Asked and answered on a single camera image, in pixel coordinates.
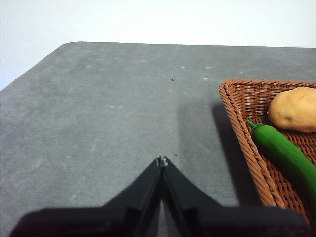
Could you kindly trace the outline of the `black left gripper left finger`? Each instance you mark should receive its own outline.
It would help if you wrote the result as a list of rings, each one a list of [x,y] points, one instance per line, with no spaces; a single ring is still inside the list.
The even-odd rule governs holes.
[[[162,158],[150,165],[105,205],[46,208],[25,214],[12,237],[134,237],[145,236],[160,209]]]

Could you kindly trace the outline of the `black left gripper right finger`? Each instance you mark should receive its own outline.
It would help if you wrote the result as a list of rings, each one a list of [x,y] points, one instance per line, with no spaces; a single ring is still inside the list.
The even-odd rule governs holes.
[[[304,218],[278,207],[224,207],[195,186],[167,158],[162,159],[165,203],[185,237],[312,237]]]

